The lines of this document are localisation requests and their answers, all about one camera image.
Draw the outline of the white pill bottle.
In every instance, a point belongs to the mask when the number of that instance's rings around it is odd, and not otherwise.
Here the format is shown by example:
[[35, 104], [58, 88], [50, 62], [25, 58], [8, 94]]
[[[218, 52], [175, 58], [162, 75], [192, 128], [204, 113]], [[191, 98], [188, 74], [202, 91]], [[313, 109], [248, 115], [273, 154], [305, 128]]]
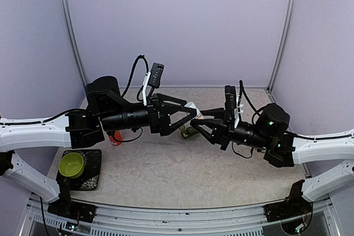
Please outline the white pill bottle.
[[195, 114], [193, 115], [192, 119], [204, 119], [204, 116], [194, 102], [188, 102], [184, 107], [194, 110]]

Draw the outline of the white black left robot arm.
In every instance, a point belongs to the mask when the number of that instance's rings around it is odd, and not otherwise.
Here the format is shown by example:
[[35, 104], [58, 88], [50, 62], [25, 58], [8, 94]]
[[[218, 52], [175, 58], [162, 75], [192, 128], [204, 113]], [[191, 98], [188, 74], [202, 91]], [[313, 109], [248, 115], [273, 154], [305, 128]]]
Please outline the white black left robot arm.
[[17, 149], [90, 148], [104, 141], [109, 133], [144, 127], [149, 127], [152, 134], [166, 136], [200, 115], [194, 103], [160, 93], [144, 103], [130, 103], [121, 96], [113, 76], [94, 80], [85, 91], [85, 109], [70, 109], [51, 118], [1, 118], [1, 176], [13, 179], [45, 202], [55, 202], [67, 217], [77, 212], [77, 203], [65, 195], [56, 180], [29, 166], [16, 153]]

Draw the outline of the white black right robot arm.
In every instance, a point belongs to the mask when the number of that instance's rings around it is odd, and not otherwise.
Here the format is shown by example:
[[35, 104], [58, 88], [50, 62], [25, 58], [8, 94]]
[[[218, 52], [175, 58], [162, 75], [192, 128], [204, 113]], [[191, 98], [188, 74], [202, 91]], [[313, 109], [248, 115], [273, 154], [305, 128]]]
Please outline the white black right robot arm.
[[203, 111], [203, 119], [191, 126], [211, 144], [225, 150], [229, 144], [246, 145], [264, 152], [275, 167], [293, 167], [306, 162], [341, 160], [337, 166], [313, 178], [298, 182], [299, 195], [283, 203], [283, 212], [296, 215], [305, 202], [353, 183], [353, 130], [334, 134], [304, 136], [288, 132], [290, 116], [275, 103], [261, 108], [256, 122], [236, 117], [231, 107]]

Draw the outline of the green pill organizer box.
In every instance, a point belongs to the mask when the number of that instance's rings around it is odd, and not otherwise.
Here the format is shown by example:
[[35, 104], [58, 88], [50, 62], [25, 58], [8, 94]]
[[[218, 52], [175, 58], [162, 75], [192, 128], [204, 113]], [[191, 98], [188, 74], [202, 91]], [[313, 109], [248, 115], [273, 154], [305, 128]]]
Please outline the green pill organizer box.
[[194, 135], [199, 133], [192, 126], [185, 126], [185, 125], [182, 125], [179, 128], [179, 131], [180, 131], [180, 135], [182, 136], [183, 139], [188, 139], [188, 138], [193, 137]]

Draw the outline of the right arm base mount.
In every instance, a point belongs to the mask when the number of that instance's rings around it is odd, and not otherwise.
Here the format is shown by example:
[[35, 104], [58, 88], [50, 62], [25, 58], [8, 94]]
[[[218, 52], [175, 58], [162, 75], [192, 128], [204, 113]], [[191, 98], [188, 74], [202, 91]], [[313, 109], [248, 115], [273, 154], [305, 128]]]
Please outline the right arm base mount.
[[289, 195], [281, 202], [264, 205], [267, 222], [300, 216], [313, 210], [313, 203], [307, 201], [301, 191], [304, 182], [305, 180], [300, 180], [292, 184]]

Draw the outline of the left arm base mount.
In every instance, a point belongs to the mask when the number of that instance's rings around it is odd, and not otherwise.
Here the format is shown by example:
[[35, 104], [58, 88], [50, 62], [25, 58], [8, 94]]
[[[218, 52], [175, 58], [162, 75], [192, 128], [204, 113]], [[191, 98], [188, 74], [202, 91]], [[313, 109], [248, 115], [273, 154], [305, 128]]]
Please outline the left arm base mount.
[[76, 201], [70, 203], [64, 201], [56, 201], [50, 203], [48, 212], [60, 217], [74, 219], [79, 222], [92, 223], [97, 207], [92, 204], [86, 204]]

